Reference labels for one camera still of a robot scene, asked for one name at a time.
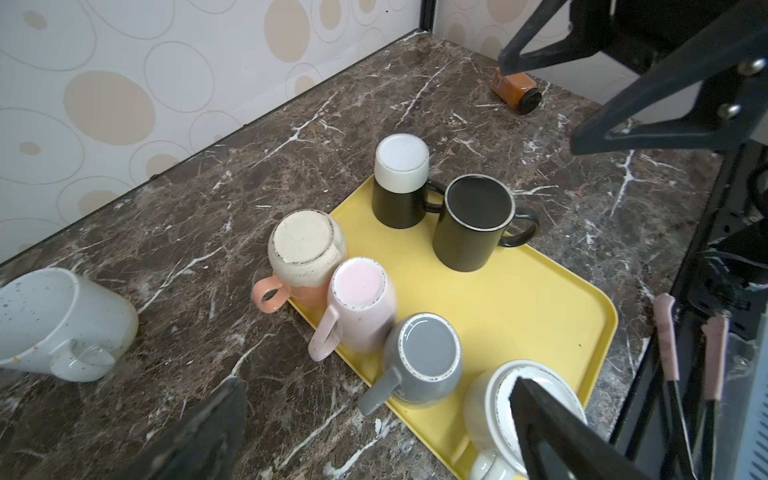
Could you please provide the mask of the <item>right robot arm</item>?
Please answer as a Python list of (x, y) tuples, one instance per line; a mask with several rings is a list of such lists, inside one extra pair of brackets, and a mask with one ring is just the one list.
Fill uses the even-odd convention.
[[(602, 52), (639, 76), (572, 131), (572, 154), (731, 148), (749, 140), (766, 114), (766, 2), (571, 1), (568, 36), (527, 51), (563, 5), (539, 4), (498, 56), (504, 74)], [(700, 89), (685, 115), (618, 128), (637, 112), (694, 84)]]

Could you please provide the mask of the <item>white mug red inside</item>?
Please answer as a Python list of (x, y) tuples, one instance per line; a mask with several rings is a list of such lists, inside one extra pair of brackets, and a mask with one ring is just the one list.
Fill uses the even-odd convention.
[(477, 450), (471, 479), (527, 475), (510, 406), (510, 396), (520, 378), (537, 382), (583, 423), (587, 422), (573, 389), (548, 367), (532, 360), (514, 360), (488, 370), (471, 382), (463, 407), (467, 433)]

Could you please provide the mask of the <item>white speckled mug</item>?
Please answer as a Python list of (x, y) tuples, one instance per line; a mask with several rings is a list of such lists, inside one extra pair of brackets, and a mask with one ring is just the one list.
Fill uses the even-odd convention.
[(121, 295), (45, 268), (1, 288), (1, 367), (68, 382), (103, 378), (129, 349), (139, 317)]

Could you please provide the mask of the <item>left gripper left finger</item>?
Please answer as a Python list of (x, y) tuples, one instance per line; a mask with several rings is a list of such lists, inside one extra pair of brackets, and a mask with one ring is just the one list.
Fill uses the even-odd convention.
[(115, 479), (229, 479), (242, 445), (247, 399), (244, 382), (228, 377)]

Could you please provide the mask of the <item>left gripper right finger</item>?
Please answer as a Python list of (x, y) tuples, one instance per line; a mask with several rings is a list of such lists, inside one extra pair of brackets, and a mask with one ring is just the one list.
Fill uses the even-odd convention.
[(645, 479), (537, 382), (520, 378), (509, 397), (529, 479)]

